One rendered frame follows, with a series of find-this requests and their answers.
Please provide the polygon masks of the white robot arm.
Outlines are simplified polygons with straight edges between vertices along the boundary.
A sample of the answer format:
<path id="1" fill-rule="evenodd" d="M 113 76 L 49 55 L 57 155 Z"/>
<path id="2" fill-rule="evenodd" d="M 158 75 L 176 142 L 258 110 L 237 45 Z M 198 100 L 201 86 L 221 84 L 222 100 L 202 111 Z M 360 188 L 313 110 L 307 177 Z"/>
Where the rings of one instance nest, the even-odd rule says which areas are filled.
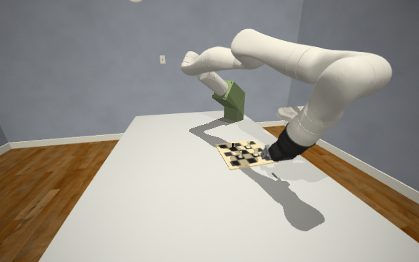
<path id="1" fill-rule="evenodd" d="M 303 83 L 315 84 L 310 100 L 298 114 L 304 128 L 315 134 L 327 132 L 342 118 L 347 106 L 382 90 L 392 77 L 390 64 L 379 55 L 295 44 L 253 29 L 239 32 L 231 49 L 213 47 L 200 56 L 187 52 L 181 69 L 222 96 L 228 84 L 215 71 L 252 70 L 263 64 Z"/>

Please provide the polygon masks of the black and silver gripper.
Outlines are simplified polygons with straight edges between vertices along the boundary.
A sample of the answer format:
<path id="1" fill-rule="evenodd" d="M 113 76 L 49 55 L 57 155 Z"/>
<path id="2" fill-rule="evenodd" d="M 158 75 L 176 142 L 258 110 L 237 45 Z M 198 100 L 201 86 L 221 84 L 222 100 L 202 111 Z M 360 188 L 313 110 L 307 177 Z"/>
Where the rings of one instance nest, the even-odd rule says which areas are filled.
<path id="1" fill-rule="evenodd" d="M 276 111 L 277 118 L 288 121 L 288 124 L 275 143 L 271 146 L 265 145 L 260 153 L 262 160 L 267 155 L 274 162 L 292 160 L 315 145 L 325 134 L 315 134 L 304 128 L 298 119 L 298 114 L 302 108 L 303 106 L 283 107 Z"/>

